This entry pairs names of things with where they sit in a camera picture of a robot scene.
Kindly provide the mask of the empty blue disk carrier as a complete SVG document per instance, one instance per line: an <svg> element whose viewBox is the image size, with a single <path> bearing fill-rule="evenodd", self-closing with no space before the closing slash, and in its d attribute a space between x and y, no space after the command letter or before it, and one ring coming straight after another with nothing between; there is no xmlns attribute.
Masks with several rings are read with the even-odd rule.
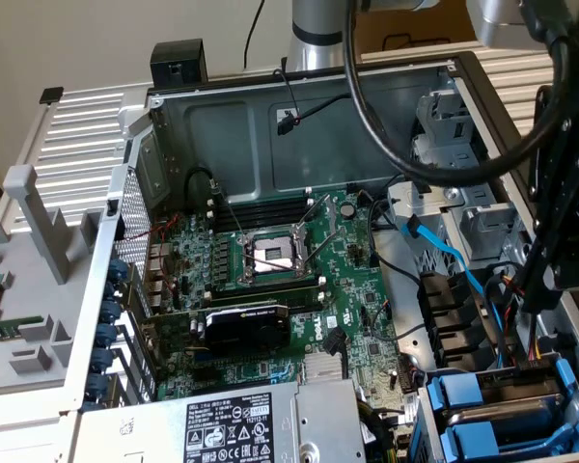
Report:
<svg viewBox="0 0 579 463"><path fill-rule="evenodd" d="M579 422L565 423L549 437L499 445L490 422L448 427L440 436L446 463L517 463L579 452Z"/></svg>

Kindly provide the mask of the grey metal drive cage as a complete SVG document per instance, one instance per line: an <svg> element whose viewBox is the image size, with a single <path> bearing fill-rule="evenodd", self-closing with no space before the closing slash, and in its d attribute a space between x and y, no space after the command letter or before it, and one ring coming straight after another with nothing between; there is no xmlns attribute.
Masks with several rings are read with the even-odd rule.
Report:
<svg viewBox="0 0 579 463"><path fill-rule="evenodd" d="M455 90L421 97L416 121L419 132L412 138L411 156L429 167L470 168L499 152L478 109ZM517 209L500 181L438 187L407 180L391 186L387 196L398 228L417 216L472 268L523 259L529 250ZM453 273L460 268L454 257L399 229L379 235L376 246L393 264L412 272Z"/></svg>

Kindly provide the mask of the green Dell motherboard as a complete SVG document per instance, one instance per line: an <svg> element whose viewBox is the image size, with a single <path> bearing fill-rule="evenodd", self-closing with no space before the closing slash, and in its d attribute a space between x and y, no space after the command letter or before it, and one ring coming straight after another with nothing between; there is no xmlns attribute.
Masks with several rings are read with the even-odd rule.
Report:
<svg viewBox="0 0 579 463"><path fill-rule="evenodd" d="M288 291L315 291L325 296L321 312L291 314L289 345L274 351L236 356L205 352L164 353L142 323L145 341L158 372L155 396L159 400L185 398L304 381L306 354L340 353L344 378L358 397L381 417L395 423L410 419L410 402L401 387L399 350L392 322L392 307L382 272L372 257L368 228L373 224L362 194L342 190L300 197L307 210L326 193L337 209L339 234L311 264L315 273L301 280L272 280L248 286L236 281L241 270L236 240L254 230L217 232L214 223L220 207L207 213L176 215L161 222L152 235L147 260L147 295L152 317L195 313L228 307L275 303L272 298ZM342 203L352 203L356 216L344 220ZM329 236L325 223L306 226L310 252Z"/></svg>

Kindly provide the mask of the metal socket cover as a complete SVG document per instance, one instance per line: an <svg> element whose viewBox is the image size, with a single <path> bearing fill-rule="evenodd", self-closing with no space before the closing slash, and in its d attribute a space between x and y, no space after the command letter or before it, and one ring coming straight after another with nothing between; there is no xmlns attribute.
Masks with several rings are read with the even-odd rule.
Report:
<svg viewBox="0 0 579 463"><path fill-rule="evenodd" d="M292 227L295 232L300 232L307 225L319 222L326 224L330 236L334 236L337 233L337 209L330 193L326 193L315 200L303 217Z"/></svg>

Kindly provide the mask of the open grey PC case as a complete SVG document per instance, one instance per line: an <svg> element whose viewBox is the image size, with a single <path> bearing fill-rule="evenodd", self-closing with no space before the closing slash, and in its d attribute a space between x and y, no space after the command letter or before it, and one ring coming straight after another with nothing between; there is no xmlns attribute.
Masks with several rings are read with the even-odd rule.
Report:
<svg viewBox="0 0 579 463"><path fill-rule="evenodd" d="M420 276L439 272L412 272L393 264L376 246L384 232L399 229L413 239L422 237L456 259L459 270L440 274L463 273L479 294L496 352L496 362L486 370L557 355L569 362L579 381L579 289L563 292L551 311L522 311L522 290L515 281L535 239L526 165L493 180L503 183L517 209L528 252L523 259L472 268L417 216L402 228L395 225L389 188L419 181L379 154L358 122L341 73L274 74L213 89L164 92L152 100L151 116L152 122L134 139L122 197L110 204L122 211L124 235L116 246L131 249L139 263L143 300L126 301L136 285L126 276L123 260L111 261L69 463L85 413L169 401L155 396L156 362L141 327L152 316L146 280L152 235L173 216L220 206L337 190L363 195L373 218L368 228L371 254L392 307L401 387L410 402L409 421L392 422L361 400L350 380L342 379L350 381L355 392L366 463L408 463L418 390L427 372L442 369L435 364L418 300Z"/></svg>

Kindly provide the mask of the black RAM slot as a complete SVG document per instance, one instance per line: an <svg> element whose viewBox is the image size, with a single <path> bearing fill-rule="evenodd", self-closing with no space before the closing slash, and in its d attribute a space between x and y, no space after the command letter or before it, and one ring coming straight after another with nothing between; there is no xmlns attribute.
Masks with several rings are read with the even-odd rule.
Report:
<svg viewBox="0 0 579 463"><path fill-rule="evenodd" d="M303 211L287 211L286 213L273 213L271 215L236 215L235 218L244 230L251 230L256 228L297 223L300 221L303 215ZM231 214L219 215L214 223L213 228L216 232L233 232L238 230L237 223Z"/></svg>
<svg viewBox="0 0 579 463"><path fill-rule="evenodd" d="M287 211L303 211L307 209L307 200L304 198L292 198L267 202L235 204L231 207L223 206L219 209L219 215L231 214L243 216L247 214L286 213Z"/></svg>
<svg viewBox="0 0 579 463"><path fill-rule="evenodd" d="M290 314L321 312L325 306L325 296L318 290L288 291L276 294L272 300L289 309Z"/></svg>

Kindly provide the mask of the silver chipset heat sink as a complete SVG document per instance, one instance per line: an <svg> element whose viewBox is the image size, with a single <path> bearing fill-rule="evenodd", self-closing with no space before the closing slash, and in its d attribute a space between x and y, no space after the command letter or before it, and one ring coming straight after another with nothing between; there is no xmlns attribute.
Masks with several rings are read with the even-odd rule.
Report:
<svg viewBox="0 0 579 463"><path fill-rule="evenodd" d="M335 355L326 352L306 354L303 365L306 384L339 381L344 378L343 357L340 353Z"/></svg>

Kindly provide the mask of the CPU socket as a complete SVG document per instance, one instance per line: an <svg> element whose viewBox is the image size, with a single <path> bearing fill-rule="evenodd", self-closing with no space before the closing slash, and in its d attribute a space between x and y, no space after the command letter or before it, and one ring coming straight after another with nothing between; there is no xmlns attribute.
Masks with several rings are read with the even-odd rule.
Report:
<svg viewBox="0 0 579 463"><path fill-rule="evenodd" d="M272 280L301 280L314 275L305 225L249 231L236 240L241 270L236 281L262 285Z"/></svg>

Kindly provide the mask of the black graphics card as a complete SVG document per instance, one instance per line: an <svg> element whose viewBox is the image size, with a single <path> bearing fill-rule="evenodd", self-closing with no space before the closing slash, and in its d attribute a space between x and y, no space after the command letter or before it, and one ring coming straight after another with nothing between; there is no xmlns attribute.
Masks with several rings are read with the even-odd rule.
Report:
<svg viewBox="0 0 579 463"><path fill-rule="evenodd" d="M164 353L236 356L274 351L291 338L290 308L277 303L156 315L147 325Z"/></svg>

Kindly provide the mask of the black box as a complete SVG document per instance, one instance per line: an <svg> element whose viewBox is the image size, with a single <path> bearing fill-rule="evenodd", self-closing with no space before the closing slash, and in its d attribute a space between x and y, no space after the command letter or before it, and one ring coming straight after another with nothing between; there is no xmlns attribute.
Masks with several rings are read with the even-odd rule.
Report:
<svg viewBox="0 0 579 463"><path fill-rule="evenodd" d="M205 84L208 73L203 40L157 43L150 57L150 69L157 89Z"/></svg>

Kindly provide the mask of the grey power supply unit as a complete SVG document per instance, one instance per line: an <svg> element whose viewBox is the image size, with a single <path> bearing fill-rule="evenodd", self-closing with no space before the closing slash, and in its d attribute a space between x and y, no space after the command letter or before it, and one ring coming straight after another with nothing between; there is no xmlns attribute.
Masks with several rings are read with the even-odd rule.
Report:
<svg viewBox="0 0 579 463"><path fill-rule="evenodd" d="M366 463L348 380L87 412L72 463Z"/></svg>

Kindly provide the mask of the grey plastic parts rack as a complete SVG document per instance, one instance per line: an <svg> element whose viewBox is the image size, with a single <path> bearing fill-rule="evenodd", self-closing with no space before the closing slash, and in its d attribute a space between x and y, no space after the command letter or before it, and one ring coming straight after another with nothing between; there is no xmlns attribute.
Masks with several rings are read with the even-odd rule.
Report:
<svg viewBox="0 0 579 463"><path fill-rule="evenodd" d="M99 211L68 224L61 209L43 204L37 178L24 164L11 167L4 181L28 228L9 231L0 221L0 320L43 321L0 341L0 395L63 385L97 241Z"/></svg>

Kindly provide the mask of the green RAM stick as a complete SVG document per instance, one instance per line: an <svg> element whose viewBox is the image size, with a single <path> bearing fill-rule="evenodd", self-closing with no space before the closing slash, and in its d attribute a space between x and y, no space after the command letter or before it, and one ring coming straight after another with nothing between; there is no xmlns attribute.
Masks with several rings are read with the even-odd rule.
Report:
<svg viewBox="0 0 579 463"><path fill-rule="evenodd" d="M18 339L21 337L20 326L42 321L43 317L40 315L0 320L0 341Z"/></svg>

